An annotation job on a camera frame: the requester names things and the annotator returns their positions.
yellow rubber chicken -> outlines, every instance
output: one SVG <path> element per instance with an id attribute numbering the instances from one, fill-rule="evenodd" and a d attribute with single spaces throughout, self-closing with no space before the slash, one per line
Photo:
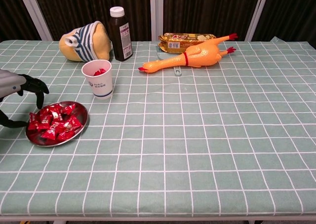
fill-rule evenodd
<path id="1" fill-rule="evenodd" d="M 158 70 L 174 66 L 191 66 L 200 68 L 201 66 L 214 65 L 222 59 L 223 55 L 233 53 L 236 49 L 233 47 L 220 51 L 218 44 L 226 40 L 235 40 L 237 34 L 233 33 L 226 37 L 213 38 L 198 45 L 189 46 L 186 51 L 178 56 L 166 60 L 156 60 L 143 64 L 139 67 L 140 71 L 154 73 Z"/>

blue and white striped fabric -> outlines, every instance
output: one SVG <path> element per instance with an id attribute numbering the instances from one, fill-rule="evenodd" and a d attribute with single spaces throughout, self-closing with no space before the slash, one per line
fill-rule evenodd
<path id="1" fill-rule="evenodd" d="M 93 50 L 92 42 L 92 36 L 98 23 L 101 22 L 95 21 L 94 23 L 78 28 L 74 35 L 65 38 L 66 45 L 72 46 L 84 62 L 98 59 Z"/>

white paper cup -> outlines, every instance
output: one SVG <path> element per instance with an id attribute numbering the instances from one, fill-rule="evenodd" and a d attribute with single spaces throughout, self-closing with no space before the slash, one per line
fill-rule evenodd
<path id="1" fill-rule="evenodd" d="M 93 76 L 100 69 L 105 69 L 105 73 Z M 112 85 L 112 65 L 108 60 L 92 60 L 82 67 L 81 71 L 91 86 L 92 93 L 96 98 L 105 100 L 113 94 Z"/>

dark brown bottle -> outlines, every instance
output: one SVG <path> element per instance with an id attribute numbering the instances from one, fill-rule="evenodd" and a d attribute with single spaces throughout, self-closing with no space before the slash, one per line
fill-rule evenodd
<path id="1" fill-rule="evenodd" d="M 119 6 L 110 8 L 110 15 L 114 55 L 117 60 L 125 61 L 133 55 L 128 19 L 125 16 L 124 9 Z"/>

plush toy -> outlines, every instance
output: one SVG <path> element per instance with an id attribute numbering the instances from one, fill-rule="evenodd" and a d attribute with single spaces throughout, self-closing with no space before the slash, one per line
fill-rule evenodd
<path id="1" fill-rule="evenodd" d="M 59 49 L 73 61 L 108 60 L 111 43 L 103 24 L 96 21 L 64 34 L 59 40 Z"/>
<path id="2" fill-rule="evenodd" d="M 233 53 L 236 49 L 233 47 L 225 51 L 220 51 L 218 44 L 226 40 L 234 40 L 238 36 L 236 33 L 226 37 L 213 38 L 198 45 L 189 46 L 181 55 L 165 59 L 156 60 L 143 64 L 143 67 L 138 68 L 146 73 L 153 73 L 163 68 L 174 66 L 192 66 L 200 68 L 201 66 L 214 65 L 222 59 L 222 56 Z"/>

